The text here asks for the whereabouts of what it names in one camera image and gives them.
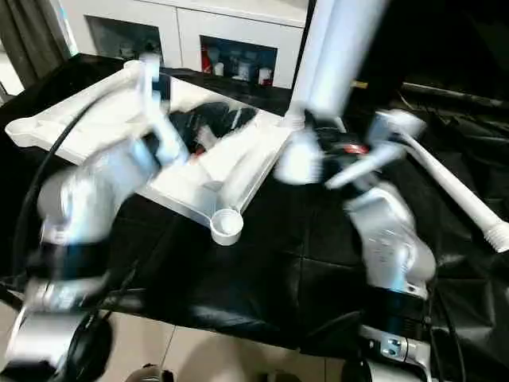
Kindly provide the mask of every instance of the black cable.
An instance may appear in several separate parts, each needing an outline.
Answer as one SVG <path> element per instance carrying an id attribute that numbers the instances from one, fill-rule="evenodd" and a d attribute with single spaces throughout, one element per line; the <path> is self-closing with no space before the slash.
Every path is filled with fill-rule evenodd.
<path id="1" fill-rule="evenodd" d="M 79 113 L 76 115 L 72 121 L 64 128 L 64 130 L 61 132 L 59 137 L 56 139 L 56 141 L 53 143 L 51 148 L 49 149 L 48 153 L 45 155 L 45 158 L 43 159 L 42 163 L 37 168 L 37 171 L 35 175 L 32 178 L 32 181 L 30 182 L 29 189 L 25 195 L 25 198 L 23 199 L 23 203 L 21 204 L 21 210 L 19 212 L 19 216 L 16 221 L 16 227 L 14 229 L 14 238 L 13 238 L 13 258 L 12 258 L 12 275 L 18 276 L 22 272 L 22 263 L 24 260 L 24 254 L 25 254 L 25 242 L 26 242 L 26 235 L 27 235 L 27 229 L 29 224 L 29 218 L 30 213 L 32 212 L 33 208 L 33 199 L 39 192 L 39 188 L 41 187 L 41 180 L 45 174 L 46 167 L 49 164 L 49 161 L 51 158 L 55 155 L 55 153 L 58 151 L 64 140 L 67 138 L 69 133 L 72 131 L 72 129 L 76 126 L 76 124 L 87 114 L 87 112 L 95 106 L 99 101 L 103 100 L 105 97 L 123 89 L 116 88 L 112 91 L 109 91 L 107 93 L 104 93 L 100 95 L 98 98 L 91 101 L 87 106 L 85 106 Z M 13 284 L 17 284 L 17 280 L 15 279 L 13 281 Z"/>
<path id="2" fill-rule="evenodd" d="M 435 335 L 433 328 L 429 328 L 429 341 L 431 342 L 431 350 L 433 351 L 433 359 L 435 360 L 435 366 L 437 367 L 437 378 L 438 382 L 444 382 L 444 370 L 438 354 L 437 342 L 435 341 Z"/>
<path id="3" fill-rule="evenodd" d="M 72 337 L 72 343 L 70 344 L 69 350 L 67 351 L 66 361 L 65 361 L 66 368 L 65 368 L 63 376 L 62 376 L 62 381 L 74 380 L 76 378 L 76 376 L 74 376 L 72 373 L 75 371 L 75 368 L 76 369 L 84 368 L 83 365 L 73 364 L 71 362 L 71 359 L 74 358 L 74 356 L 76 355 L 76 351 L 78 349 L 80 341 L 82 340 L 83 336 L 87 335 L 87 333 L 91 330 L 90 329 L 91 325 L 95 325 L 95 326 L 102 325 L 105 323 L 105 321 L 108 320 L 108 318 L 111 316 L 111 314 L 116 309 L 116 307 L 118 307 L 123 294 L 125 293 L 129 284 L 133 281 L 133 278 L 137 273 L 138 273 L 138 261 L 135 261 L 133 263 L 132 269 L 129 271 L 127 276 L 123 279 L 122 284 L 119 289 L 119 294 L 117 296 L 115 296 L 116 300 L 113 303 L 112 307 L 108 310 L 108 312 L 106 314 L 104 314 L 102 317 L 100 316 L 99 312 L 101 309 L 101 305 L 104 302 L 104 299 L 101 299 L 101 301 L 99 301 L 97 304 L 95 304 L 95 306 L 91 309 L 90 314 L 88 316 L 89 319 L 82 321 L 78 325 L 78 327 L 76 328 L 76 331 L 74 332 L 74 335 Z"/>
<path id="4" fill-rule="evenodd" d="M 362 314 L 359 311 L 341 314 L 339 317 L 335 317 L 332 320 L 328 320 L 326 323 L 320 325 L 318 328 L 310 330 L 305 335 L 305 341 L 308 341 L 309 339 L 322 334 L 323 332 L 331 329 L 333 326 L 336 326 L 342 322 L 348 322 L 348 320 L 355 320 L 356 318 L 360 318 L 361 316 Z"/>
<path id="5" fill-rule="evenodd" d="M 447 328 L 449 329 L 449 335 L 453 338 L 454 345 L 456 346 L 458 361 L 460 363 L 460 381 L 466 382 L 467 381 L 467 373 L 464 368 L 463 351 L 461 350 L 460 338 L 458 337 L 458 334 L 456 332 L 456 326 L 454 325 L 453 320 L 451 319 L 451 316 L 449 314 L 449 309 L 445 305 L 445 301 L 441 297 L 438 289 L 435 290 L 435 294 L 437 296 L 438 303 L 440 304 L 440 308 L 441 308 L 442 312 L 444 313 L 445 322 L 447 324 Z"/>

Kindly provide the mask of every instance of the tile floor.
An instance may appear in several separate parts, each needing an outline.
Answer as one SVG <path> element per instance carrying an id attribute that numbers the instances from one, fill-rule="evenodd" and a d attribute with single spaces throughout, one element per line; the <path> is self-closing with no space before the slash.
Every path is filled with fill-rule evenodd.
<path id="1" fill-rule="evenodd" d="M 0 303 L 0 354 L 5 352 L 15 317 L 13 310 Z M 127 314 L 113 318 L 115 348 L 101 382 L 123 382 L 147 363 L 162 363 L 177 382 L 255 382 L 274 370 L 293 373 L 301 382 L 340 382 L 340 360 Z"/>

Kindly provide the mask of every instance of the white pole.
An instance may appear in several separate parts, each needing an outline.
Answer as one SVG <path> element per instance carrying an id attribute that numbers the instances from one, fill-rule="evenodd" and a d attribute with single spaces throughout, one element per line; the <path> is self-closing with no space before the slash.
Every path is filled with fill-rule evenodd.
<path id="1" fill-rule="evenodd" d="M 341 116 L 388 0 L 317 0 L 290 109 Z"/>

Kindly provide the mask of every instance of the cabinet door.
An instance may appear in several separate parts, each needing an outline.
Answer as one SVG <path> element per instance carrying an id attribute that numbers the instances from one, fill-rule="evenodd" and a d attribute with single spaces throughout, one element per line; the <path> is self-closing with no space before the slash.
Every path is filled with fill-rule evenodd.
<path id="1" fill-rule="evenodd" d="M 184 67 L 201 71 L 201 49 L 204 41 L 211 44 L 210 41 L 218 39 L 221 40 L 219 45 L 244 43 L 248 44 L 245 49 L 247 51 L 254 49 L 261 54 L 274 51 L 272 84 L 280 88 L 291 88 L 302 29 L 180 8 L 177 15 Z"/>
<path id="2" fill-rule="evenodd" d="M 81 53 L 136 58 L 162 53 L 166 67 L 182 66 L 177 10 L 134 0 L 60 0 Z"/>

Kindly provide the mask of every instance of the red component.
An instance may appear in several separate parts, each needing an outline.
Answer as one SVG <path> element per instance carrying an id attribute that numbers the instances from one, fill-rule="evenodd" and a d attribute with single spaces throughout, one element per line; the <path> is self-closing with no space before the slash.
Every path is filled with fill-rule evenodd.
<path id="1" fill-rule="evenodd" d="M 367 154 L 367 147 L 361 145 L 346 145 L 344 151 L 349 154 Z"/>
<path id="2" fill-rule="evenodd" d="M 201 71 L 203 73 L 212 73 L 212 64 L 210 63 L 205 47 L 201 48 Z"/>

